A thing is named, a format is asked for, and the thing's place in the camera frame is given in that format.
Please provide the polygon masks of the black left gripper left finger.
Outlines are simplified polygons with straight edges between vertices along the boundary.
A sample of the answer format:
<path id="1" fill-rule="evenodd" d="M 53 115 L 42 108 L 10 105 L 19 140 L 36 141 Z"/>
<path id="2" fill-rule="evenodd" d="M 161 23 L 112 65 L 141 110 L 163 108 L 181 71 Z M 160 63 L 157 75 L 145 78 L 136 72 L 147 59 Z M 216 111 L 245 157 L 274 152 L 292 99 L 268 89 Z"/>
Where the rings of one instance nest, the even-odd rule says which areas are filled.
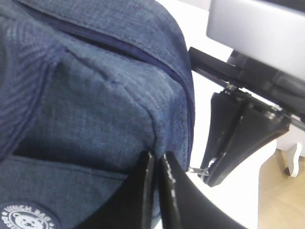
<path id="1" fill-rule="evenodd" d="M 134 169 L 111 198 L 77 229 L 150 229 L 153 218 L 155 159 L 142 152 Z"/>

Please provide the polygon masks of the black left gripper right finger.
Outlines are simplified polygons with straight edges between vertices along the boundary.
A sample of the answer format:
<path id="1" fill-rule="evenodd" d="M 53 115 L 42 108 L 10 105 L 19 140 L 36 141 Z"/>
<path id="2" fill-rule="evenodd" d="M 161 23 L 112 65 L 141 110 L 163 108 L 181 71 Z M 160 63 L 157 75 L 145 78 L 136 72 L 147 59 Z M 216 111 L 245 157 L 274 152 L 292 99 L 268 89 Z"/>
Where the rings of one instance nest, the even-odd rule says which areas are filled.
<path id="1" fill-rule="evenodd" d="M 164 229 L 244 229 L 214 205 L 189 179 L 172 152 L 158 162 L 159 200 Z"/>

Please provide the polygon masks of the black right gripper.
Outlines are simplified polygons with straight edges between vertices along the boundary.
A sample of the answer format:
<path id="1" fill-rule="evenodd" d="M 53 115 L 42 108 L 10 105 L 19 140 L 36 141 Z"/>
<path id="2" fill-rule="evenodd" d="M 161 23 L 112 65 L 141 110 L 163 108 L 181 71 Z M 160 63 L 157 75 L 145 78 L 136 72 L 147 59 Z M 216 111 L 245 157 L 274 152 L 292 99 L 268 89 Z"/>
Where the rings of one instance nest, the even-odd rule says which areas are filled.
<path id="1" fill-rule="evenodd" d="M 226 62 L 194 47 L 188 51 L 191 68 L 223 88 L 245 88 L 282 108 L 298 128 L 305 128 L 305 82 L 233 51 Z M 214 93 L 208 141 L 201 168 L 215 187 L 249 156 L 289 130 L 282 114 L 269 119 L 265 110 L 243 104 L 232 94 Z"/>

